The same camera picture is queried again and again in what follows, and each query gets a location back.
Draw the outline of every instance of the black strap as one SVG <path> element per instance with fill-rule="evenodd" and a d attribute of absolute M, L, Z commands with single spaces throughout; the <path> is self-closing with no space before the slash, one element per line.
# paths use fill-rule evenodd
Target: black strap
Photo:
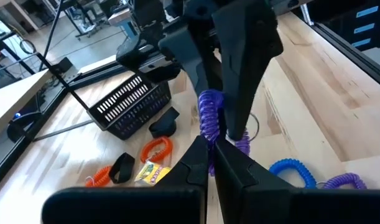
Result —
<path fill-rule="evenodd" d="M 152 137 L 159 138 L 161 136 L 171 136 L 176 132 L 175 119 L 179 116 L 179 112 L 175 108 L 170 107 L 164 115 L 162 115 L 156 122 L 152 123 L 148 130 L 151 132 Z"/>
<path fill-rule="evenodd" d="M 133 166 L 134 158 L 125 152 L 116 160 L 108 176 L 114 184 L 125 183 L 132 177 Z M 115 179 L 117 173 L 119 173 L 119 176 L 118 179 Z"/>

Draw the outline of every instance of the wooden tabletop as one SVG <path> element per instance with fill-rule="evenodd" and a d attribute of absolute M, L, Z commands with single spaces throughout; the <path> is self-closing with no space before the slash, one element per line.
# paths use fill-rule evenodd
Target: wooden tabletop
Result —
<path fill-rule="evenodd" d="M 251 142 L 250 157 L 265 168 L 280 159 L 299 159 L 317 181 L 355 172 L 370 189 L 380 189 L 380 85 L 293 14 L 279 18 L 279 34 L 285 50 L 271 61 L 254 99 L 260 133 Z M 131 75 L 126 72 L 77 93 L 92 105 Z M 83 186 L 86 177 L 123 152 L 136 158 L 134 177 L 142 167 L 141 149 L 152 139 L 147 129 L 169 106 L 180 113 L 171 137 L 173 153 L 164 161 L 173 167 L 200 130 L 197 98 L 185 72 L 169 85 L 170 104 L 127 141 L 89 124 L 32 143 L 0 184 L 0 223 L 40 223 L 47 197 Z M 39 135 L 88 119 L 68 95 Z M 251 136 L 256 128 L 250 118 Z M 304 186 L 296 172 L 281 177 Z M 208 223 L 222 223 L 214 178 L 209 182 Z"/>
<path fill-rule="evenodd" d="M 0 89 L 0 131 L 50 77 L 49 70 L 44 70 Z"/>

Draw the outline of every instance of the orange coiled cord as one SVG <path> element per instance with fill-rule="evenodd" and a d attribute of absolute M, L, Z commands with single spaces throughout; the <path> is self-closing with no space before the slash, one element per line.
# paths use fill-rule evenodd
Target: orange coiled cord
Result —
<path fill-rule="evenodd" d="M 93 177 L 93 180 L 86 181 L 86 187 L 104 187 L 110 181 L 108 173 L 112 166 L 106 166 L 99 170 Z"/>
<path fill-rule="evenodd" d="M 140 156 L 141 162 L 145 163 L 148 158 L 148 153 L 150 153 L 154 147 L 162 143 L 165 144 L 165 148 L 155 153 L 149 160 L 151 162 L 158 162 L 165 158 L 167 155 L 169 155 L 172 152 L 173 143 L 168 137 L 162 136 L 160 138 L 152 140 L 151 142 L 148 142 L 146 146 L 144 146 Z"/>

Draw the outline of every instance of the plastic basket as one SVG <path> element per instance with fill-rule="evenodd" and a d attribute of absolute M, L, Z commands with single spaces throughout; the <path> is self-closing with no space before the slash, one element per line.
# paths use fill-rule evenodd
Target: plastic basket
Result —
<path fill-rule="evenodd" d="M 125 140 L 150 120 L 172 98 L 167 82 L 155 85 L 133 75 L 89 110 L 101 128 Z"/>

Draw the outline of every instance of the yellow snack package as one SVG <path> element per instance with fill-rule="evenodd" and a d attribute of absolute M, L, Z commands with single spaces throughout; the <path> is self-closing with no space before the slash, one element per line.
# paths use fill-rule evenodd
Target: yellow snack package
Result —
<path fill-rule="evenodd" d="M 135 182 L 154 186 L 158 181 L 165 177 L 170 171 L 169 167 L 146 161 L 144 167 L 134 179 Z"/>

